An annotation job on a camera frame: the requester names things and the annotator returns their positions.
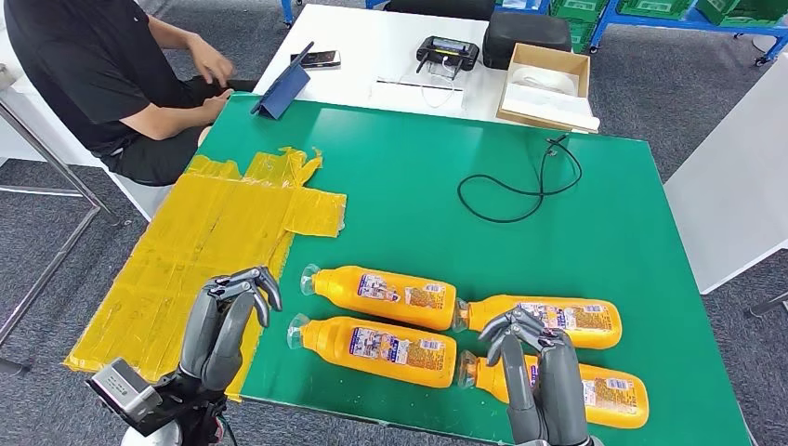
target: floor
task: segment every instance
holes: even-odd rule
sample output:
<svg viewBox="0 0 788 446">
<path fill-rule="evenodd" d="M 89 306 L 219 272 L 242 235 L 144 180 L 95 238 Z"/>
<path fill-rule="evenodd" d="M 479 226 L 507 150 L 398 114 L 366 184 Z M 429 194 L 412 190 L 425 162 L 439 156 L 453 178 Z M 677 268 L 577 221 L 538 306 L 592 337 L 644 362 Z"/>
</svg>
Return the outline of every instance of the floor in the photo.
<svg viewBox="0 0 788 446">
<path fill-rule="evenodd" d="M 287 33 L 274 0 L 140 3 L 150 13 L 202 34 L 236 61 L 241 78 L 258 77 Z M 361 7 L 361 0 L 320 3 Z M 646 139 L 662 178 L 668 179 L 762 74 L 751 67 L 757 55 L 746 37 L 610 27 L 592 63 L 591 103 L 602 133 Z M 171 52 L 168 57 L 178 74 L 193 74 L 188 55 Z M 0 350 L 10 359 L 31 362 L 34 369 L 24 378 L 0 376 L 3 444 L 112 445 L 125 430 L 83 385 L 85 375 L 60 362 L 145 221 L 100 170 L 75 170 L 131 222 L 121 228 L 108 226 L 103 218 L 94 222 Z M 0 167 L 0 183 L 62 185 L 48 166 L 14 161 Z M 0 317 L 5 318 L 86 210 L 77 199 L 0 194 Z M 780 253 L 703 298 L 731 384 L 761 446 L 788 444 L 788 314 L 776 310 L 752 319 L 743 310 L 788 289 L 786 273 L 788 254 Z M 663 354 L 669 357 L 669 349 Z M 228 418 L 242 444 L 470 444 L 268 404 L 233 404 Z"/>
</svg>

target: orange bottle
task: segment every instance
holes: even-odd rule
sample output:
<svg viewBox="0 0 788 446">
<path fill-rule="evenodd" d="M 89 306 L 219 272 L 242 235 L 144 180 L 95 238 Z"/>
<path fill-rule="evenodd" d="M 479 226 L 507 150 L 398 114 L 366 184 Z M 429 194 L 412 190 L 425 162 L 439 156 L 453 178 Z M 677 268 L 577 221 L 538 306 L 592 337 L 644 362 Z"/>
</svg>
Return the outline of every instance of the orange bottle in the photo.
<svg viewBox="0 0 788 446">
<path fill-rule="evenodd" d="M 578 348 L 610 348 L 621 339 L 618 309 L 610 302 L 576 297 L 494 295 L 480 302 L 457 300 L 452 327 L 480 332 L 494 317 L 520 307 L 548 328 L 560 328 Z"/>
<path fill-rule="evenodd" d="M 457 296 L 446 282 L 361 267 L 315 265 L 304 269 L 301 292 L 325 296 L 341 308 L 439 331 L 451 326 Z"/>
<path fill-rule="evenodd" d="M 537 358 L 524 356 L 533 386 L 539 374 Z M 580 364 L 580 378 L 583 380 L 585 418 L 589 423 L 621 429 L 636 429 L 646 424 L 649 419 L 649 397 L 643 381 L 636 376 Z M 486 359 L 477 358 L 469 351 L 462 352 L 457 385 L 487 390 L 499 401 L 509 403 L 503 360 L 488 367 Z"/>
<path fill-rule="evenodd" d="M 308 348 L 324 360 L 428 387 L 452 384 L 457 344 L 449 336 L 347 317 L 311 321 L 295 316 L 290 348 Z"/>
</svg>

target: smartphone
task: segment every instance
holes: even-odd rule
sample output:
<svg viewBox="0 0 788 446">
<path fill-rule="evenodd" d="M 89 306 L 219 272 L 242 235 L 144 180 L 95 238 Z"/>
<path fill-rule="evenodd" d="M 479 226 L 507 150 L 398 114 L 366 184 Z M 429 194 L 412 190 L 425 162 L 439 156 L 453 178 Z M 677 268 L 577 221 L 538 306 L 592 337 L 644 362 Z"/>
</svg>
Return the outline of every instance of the smartphone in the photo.
<svg viewBox="0 0 788 446">
<path fill-rule="evenodd" d="M 290 60 L 298 57 L 297 54 L 291 54 Z M 301 66 L 304 68 L 321 68 L 321 67 L 338 67 L 340 64 L 339 51 L 319 51 L 315 53 L 307 53 L 301 60 Z"/>
</svg>

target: black t-shirt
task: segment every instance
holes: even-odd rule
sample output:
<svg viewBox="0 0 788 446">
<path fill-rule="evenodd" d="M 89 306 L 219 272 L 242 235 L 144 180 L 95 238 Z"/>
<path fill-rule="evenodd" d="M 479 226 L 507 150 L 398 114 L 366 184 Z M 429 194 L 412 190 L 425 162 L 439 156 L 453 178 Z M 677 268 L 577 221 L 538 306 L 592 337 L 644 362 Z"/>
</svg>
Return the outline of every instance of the black t-shirt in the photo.
<svg viewBox="0 0 788 446">
<path fill-rule="evenodd" d="M 140 134 L 119 120 L 159 107 L 189 108 L 134 0 L 6 0 L 11 45 L 49 107 L 100 157 Z"/>
</svg>

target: charging cable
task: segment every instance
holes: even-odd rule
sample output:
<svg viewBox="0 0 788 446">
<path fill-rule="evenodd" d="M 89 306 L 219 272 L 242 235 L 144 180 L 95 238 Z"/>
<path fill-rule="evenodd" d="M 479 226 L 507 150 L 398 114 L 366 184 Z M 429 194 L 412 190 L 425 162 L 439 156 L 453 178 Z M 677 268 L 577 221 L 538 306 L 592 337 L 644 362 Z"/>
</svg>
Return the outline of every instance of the charging cable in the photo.
<svg viewBox="0 0 788 446">
<path fill-rule="evenodd" d="M 460 184 L 457 185 L 457 196 L 460 199 L 460 203 L 462 203 L 463 206 L 471 214 L 473 214 L 474 216 L 477 216 L 477 217 L 479 217 L 479 218 L 481 218 L 482 220 L 485 220 L 485 221 L 490 221 L 492 223 L 515 223 L 515 222 L 518 222 L 518 221 L 522 221 L 522 220 L 528 218 L 529 216 L 532 216 L 542 206 L 542 202 L 545 200 L 546 197 L 558 195 L 558 194 L 560 194 L 560 193 L 562 193 L 562 192 L 564 192 L 566 190 L 571 189 L 572 187 L 574 187 L 575 184 L 578 183 L 578 181 L 580 181 L 580 178 L 583 177 L 583 167 L 580 165 L 580 162 L 577 161 L 577 158 L 575 158 L 574 154 L 571 151 L 569 151 L 569 149 L 567 148 L 566 145 L 564 145 L 564 139 L 566 139 L 568 137 L 569 137 L 569 134 L 566 133 L 566 134 L 563 134 L 560 137 L 555 138 L 555 139 L 552 139 L 552 138 L 548 138 L 547 139 L 547 144 L 548 144 L 547 145 L 547 149 L 545 149 L 545 153 L 542 155 L 542 162 L 540 162 L 539 171 L 536 173 L 536 182 L 537 182 L 538 187 L 539 187 L 538 190 L 521 190 L 521 189 L 518 189 L 518 188 L 515 188 L 515 187 L 512 187 L 512 186 L 509 186 L 508 184 L 506 184 L 505 182 L 501 181 L 500 179 L 498 179 L 496 177 L 493 177 L 493 176 L 490 176 L 490 175 L 487 175 L 487 174 L 475 174 L 475 175 L 471 175 L 469 177 L 463 178 L 463 180 L 460 181 Z M 554 190 L 546 190 L 545 189 L 545 164 L 546 164 L 548 158 L 555 157 L 560 152 L 563 152 L 569 158 L 569 160 L 571 162 L 572 170 L 575 171 L 575 177 L 574 177 L 574 179 L 572 181 L 569 182 L 569 184 L 567 184 L 567 185 L 565 185 L 563 187 L 560 187 L 560 188 L 554 189 Z M 536 203 L 531 207 L 531 209 L 529 209 L 527 212 L 525 212 L 525 213 L 523 213 L 523 214 L 521 214 L 519 216 L 515 216 L 515 217 L 511 217 L 511 218 L 499 218 L 499 217 L 494 217 L 494 216 L 485 216 L 481 212 L 477 211 L 473 206 L 471 206 L 470 203 L 468 203 L 468 201 L 466 199 L 466 196 L 463 193 L 463 186 L 465 186 L 465 184 L 468 181 L 480 180 L 480 179 L 491 181 L 492 183 L 497 184 L 501 188 L 503 188 L 505 190 L 509 190 L 510 192 L 514 192 L 517 195 L 525 195 L 525 196 L 528 196 L 528 197 L 535 197 L 536 198 Z"/>
<path fill-rule="evenodd" d="M 454 71 L 449 69 L 449 67 L 446 66 L 446 60 L 448 60 L 448 59 L 449 59 L 448 56 L 443 56 L 443 60 L 440 61 L 440 66 L 443 67 L 443 70 L 445 70 L 451 76 L 451 75 L 454 74 Z M 424 100 L 424 103 L 426 105 L 432 107 L 433 109 L 437 109 L 437 108 L 442 107 L 443 105 L 445 105 L 446 102 L 449 102 L 449 100 L 452 98 L 452 96 L 454 96 L 454 81 L 449 76 L 441 76 L 441 75 L 435 74 L 434 72 L 431 72 L 430 75 L 432 77 L 441 79 L 441 81 L 447 81 L 449 83 L 448 87 L 452 90 L 452 91 L 449 92 L 448 95 L 446 95 L 446 98 L 444 98 L 443 101 L 440 104 L 432 104 L 432 103 L 430 103 L 427 100 L 427 96 L 425 96 L 425 94 L 424 94 L 424 85 L 421 85 L 421 88 L 420 88 L 421 89 L 421 98 Z"/>
</svg>

